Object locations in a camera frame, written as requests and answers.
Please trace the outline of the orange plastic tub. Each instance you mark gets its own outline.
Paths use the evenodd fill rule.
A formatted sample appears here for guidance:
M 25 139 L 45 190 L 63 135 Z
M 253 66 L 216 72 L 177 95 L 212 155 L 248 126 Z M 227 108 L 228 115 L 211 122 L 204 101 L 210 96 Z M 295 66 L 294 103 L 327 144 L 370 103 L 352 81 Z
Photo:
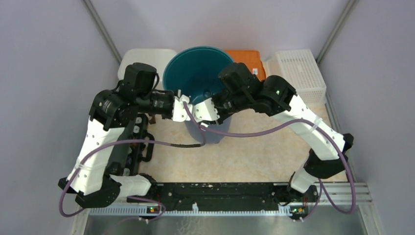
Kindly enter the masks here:
M 266 79 L 260 53 L 257 50 L 225 50 L 225 52 L 237 63 L 244 63 L 252 74 L 262 81 Z

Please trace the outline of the translucent white plastic tub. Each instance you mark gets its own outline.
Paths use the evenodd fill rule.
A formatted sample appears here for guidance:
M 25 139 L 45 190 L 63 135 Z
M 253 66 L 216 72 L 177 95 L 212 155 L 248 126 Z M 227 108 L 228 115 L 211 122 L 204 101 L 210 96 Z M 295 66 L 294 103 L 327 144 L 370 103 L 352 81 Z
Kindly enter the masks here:
M 126 67 L 135 62 L 149 64 L 157 69 L 160 81 L 157 90 L 164 90 L 163 74 L 168 63 L 177 55 L 172 49 L 154 49 L 154 48 L 135 48 L 127 51 L 119 66 L 117 77 L 122 80 L 125 75 Z

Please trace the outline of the teal bucket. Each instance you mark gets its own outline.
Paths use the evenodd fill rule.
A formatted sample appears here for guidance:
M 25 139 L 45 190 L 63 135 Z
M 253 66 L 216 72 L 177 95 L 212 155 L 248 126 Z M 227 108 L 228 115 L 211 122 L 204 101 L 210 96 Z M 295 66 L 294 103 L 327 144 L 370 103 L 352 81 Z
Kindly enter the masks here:
M 170 60 L 163 72 L 165 90 L 181 90 L 193 104 L 224 89 L 218 74 L 234 60 L 216 47 L 188 48 Z

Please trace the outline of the white perforated basket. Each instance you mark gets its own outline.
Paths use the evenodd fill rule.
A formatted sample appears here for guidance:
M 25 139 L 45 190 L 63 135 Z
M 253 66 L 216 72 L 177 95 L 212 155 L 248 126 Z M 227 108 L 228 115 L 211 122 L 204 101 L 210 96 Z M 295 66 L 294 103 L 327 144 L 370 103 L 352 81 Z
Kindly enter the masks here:
M 310 49 L 277 51 L 264 66 L 267 76 L 283 77 L 307 105 L 326 103 L 326 84 Z

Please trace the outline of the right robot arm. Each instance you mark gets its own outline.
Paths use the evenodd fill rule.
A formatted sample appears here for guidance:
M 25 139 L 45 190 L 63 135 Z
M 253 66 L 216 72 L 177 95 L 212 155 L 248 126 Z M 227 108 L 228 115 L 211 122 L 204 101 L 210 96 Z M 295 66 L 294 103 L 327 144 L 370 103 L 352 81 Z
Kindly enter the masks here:
M 216 124 L 240 111 L 252 109 L 283 123 L 311 147 L 305 163 L 292 175 L 287 196 L 301 201 L 312 183 L 327 179 L 345 169 L 339 155 L 353 145 L 354 137 L 340 134 L 312 112 L 295 88 L 278 75 L 260 81 L 243 63 L 232 63 L 219 74 L 224 85 L 212 100 L 218 111 Z

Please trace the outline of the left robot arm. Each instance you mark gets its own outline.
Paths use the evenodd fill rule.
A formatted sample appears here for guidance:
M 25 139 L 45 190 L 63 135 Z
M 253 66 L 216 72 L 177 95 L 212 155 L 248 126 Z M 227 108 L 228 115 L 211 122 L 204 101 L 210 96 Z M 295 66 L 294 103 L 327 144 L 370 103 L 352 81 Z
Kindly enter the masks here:
M 133 63 L 114 89 L 94 97 L 74 169 L 58 183 L 64 193 L 75 194 L 80 207 L 104 208 L 128 196 L 155 200 L 157 189 L 147 177 L 134 172 L 126 176 L 124 170 L 136 162 L 131 144 L 146 142 L 133 131 L 137 118 L 146 114 L 172 117 L 174 93 L 158 92 L 158 82 L 155 67 Z

